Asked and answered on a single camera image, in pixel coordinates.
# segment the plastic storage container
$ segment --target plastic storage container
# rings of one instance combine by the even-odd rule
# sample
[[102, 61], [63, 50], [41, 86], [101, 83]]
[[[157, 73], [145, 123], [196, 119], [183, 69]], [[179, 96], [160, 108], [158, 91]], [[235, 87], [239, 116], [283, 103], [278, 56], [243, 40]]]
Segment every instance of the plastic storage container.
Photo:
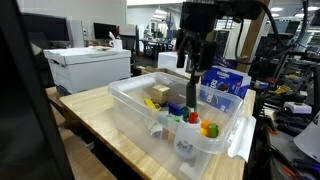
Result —
[[[144, 104], [144, 99], [151, 99], [152, 87], [162, 84], [170, 88], [168, 101], [183, 107], [187, 83], [165, 73], [151, 73], [113, 82], [109, 92], [114, 97], [117, 128], [124, 135], [177, 178], [200, 179], [211, 155], [223, 153], [231, 146], [229, 136], [237, 130], [236, 121], [243, 101], [206, 86], [197, 87], [197, 112], [201, 119], [219, 126], [217, 138], [202, 136], [200, 128], [174, 121], [167, 116], [167, 111], [158, 112]], [[203, 95], [210, 95], [211, 103], [219, 104], [221, 100], [228, 105], [219, 110], [206, 103], [208, 99]]]

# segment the wooden tabletop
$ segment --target wooden tabletop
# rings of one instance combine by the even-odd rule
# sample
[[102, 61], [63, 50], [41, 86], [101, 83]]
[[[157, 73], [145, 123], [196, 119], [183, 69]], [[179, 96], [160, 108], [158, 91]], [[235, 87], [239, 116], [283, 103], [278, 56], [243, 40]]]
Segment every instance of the wooden tabletop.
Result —
[[[255, 91], [245, 98], [246, 116], [253, 112]], [[112, 95], [108, 87], [88, 90], [60, 98], [61, 103], [136, 172], [146, 179], [176, 179], [158, 162], [130, 141], [115, 125]], [[245, 161], [229, 158], [226, 153], [212, 155], [202, 179], [242, 179]]]
[[70, 130], [62, 130], [60, 134], [76, 180], [116, 179]]

